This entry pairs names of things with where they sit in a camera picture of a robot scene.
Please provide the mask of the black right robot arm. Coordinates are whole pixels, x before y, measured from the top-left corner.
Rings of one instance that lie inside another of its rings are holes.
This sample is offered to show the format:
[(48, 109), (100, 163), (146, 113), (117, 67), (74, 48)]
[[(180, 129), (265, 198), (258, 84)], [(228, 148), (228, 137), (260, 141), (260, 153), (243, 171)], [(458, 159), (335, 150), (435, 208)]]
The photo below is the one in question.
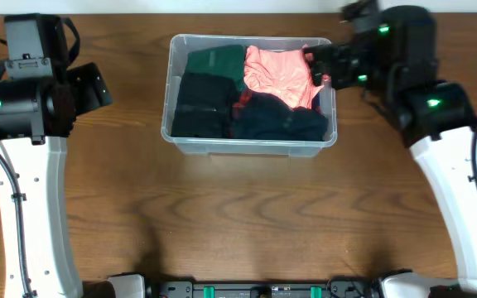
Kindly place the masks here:
[(477, 297), (477, 112), (459, 84), (437, 76), (436, 21), (424, 7), (375, 1), (348, 4), (341, 15), (353, 25), (351, 40), (305, 51), (313, 82), (380, 97), (375, 110), (428, 180), (457, 266), (454, 279), (388, 273), (367, 296)]

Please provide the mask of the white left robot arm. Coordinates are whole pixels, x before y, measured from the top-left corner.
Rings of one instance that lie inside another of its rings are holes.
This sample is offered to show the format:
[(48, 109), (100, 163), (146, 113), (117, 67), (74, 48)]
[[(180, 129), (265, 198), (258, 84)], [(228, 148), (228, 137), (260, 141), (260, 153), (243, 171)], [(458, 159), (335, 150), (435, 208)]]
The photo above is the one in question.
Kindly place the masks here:
[(75, 66), (68, 18), (4, 19), (0, 61), (0, 214), (7, 297), (81, 297), (65, 208), (67, 140), (76, 118), (112, 103), (97, 65)]

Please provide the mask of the red plaid flannel shirt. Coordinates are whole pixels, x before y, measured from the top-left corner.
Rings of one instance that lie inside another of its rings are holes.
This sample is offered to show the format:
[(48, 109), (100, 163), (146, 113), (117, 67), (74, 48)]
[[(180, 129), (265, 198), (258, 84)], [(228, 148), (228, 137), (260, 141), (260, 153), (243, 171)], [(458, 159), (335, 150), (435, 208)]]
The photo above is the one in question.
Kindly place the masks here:
[(235, 139), (249, 138), (252, 130), (253, 118), (248, 107), (253, 97), (253, 91), (245, 89), (232, 104), (229, 136)]

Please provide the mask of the navy garment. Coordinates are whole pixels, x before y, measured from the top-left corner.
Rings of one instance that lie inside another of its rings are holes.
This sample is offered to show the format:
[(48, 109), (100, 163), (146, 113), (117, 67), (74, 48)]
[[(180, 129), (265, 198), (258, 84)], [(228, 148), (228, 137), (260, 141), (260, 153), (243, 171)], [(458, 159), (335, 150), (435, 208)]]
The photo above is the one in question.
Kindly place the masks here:
[(290, 108), (271, 94), (253, 92), (248, 107), (253, 125), (246, 139), (321, 142), (327, 132), (328, 119), (321, 113)]

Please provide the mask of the black garment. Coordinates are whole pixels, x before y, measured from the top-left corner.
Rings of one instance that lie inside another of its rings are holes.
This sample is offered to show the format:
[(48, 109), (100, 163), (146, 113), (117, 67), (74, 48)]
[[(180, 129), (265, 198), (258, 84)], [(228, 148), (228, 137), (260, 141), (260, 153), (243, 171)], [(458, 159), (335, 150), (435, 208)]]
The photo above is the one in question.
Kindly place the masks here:
[(177, 97), (172, 137), (228, 138), (235, 83), (212, 74), (185, 72)]

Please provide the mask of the dark green garment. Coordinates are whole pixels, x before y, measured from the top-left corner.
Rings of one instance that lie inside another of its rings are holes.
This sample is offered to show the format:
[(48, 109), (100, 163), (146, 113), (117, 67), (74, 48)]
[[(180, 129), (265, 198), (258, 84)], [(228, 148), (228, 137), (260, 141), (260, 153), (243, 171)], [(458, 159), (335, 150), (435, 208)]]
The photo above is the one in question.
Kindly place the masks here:
[(229, 45), (193, 51), (187, 56), (185, 71), (231, 79), (237, 90), (243, 91), (246, 50), (245, 46)]

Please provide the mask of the pink garment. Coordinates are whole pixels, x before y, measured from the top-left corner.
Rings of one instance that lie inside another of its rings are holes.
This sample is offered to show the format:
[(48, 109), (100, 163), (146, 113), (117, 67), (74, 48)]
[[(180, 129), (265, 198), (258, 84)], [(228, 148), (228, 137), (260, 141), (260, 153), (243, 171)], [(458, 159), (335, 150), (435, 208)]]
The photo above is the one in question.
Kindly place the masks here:
[(312, 107), (312, 99), (325, 87), (315, 86), (303, 50), (275, 52), (249, 46), (243, 81), (254, 92), (278, 97), (290, 108)]

